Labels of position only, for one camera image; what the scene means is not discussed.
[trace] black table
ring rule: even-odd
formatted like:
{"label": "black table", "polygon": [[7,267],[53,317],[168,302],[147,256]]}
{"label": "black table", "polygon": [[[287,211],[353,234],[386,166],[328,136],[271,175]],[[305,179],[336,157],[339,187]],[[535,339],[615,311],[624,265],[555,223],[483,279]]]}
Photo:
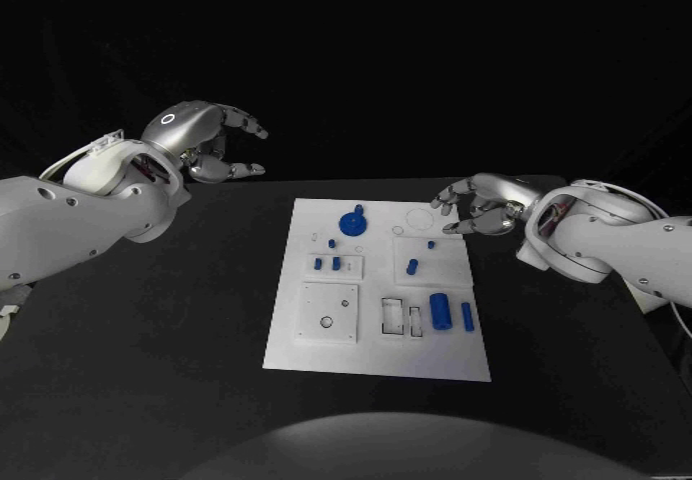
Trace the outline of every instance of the black table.
{"label": "black table", "polygon": [[262,370],[294,199],[428,201],[454,180],[191,185],[161,238],[39,282],[0,343],[0,478],[174,478],[268,430],[366,411],[487,420],[690,473],[692,399],[624,284],[520,263],[520,229],[467,237],[491,383]]}

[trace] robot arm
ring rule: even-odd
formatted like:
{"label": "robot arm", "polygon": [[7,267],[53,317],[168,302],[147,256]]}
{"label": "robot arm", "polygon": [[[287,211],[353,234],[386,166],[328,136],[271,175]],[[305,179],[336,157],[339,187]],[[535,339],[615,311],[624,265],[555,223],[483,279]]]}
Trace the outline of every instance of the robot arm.
{"label": "robot arm", "polygon": [[615,270],[640,292],[692,306],[692,217],[660,219],[657,207],[597,182],[542,194],[520,180],[484,173],[442,190],[432,208],[442,206],[448,215],[465,193],[476,194],[473,218],[448,224],[445,233],[501,235],[522,220],[522,261],[588,283]]}
{"label": "robot arm", "polygon": [[222,162],[225,126],[266,138],[241,110],[183,102],[154,118],[141,140],[118,130],[37,179],[0,180],[0,290],[89,260],[122,237],[138,243],[157,238],[190,199],[183,168],[206,183],[264,173],[261,165]]}

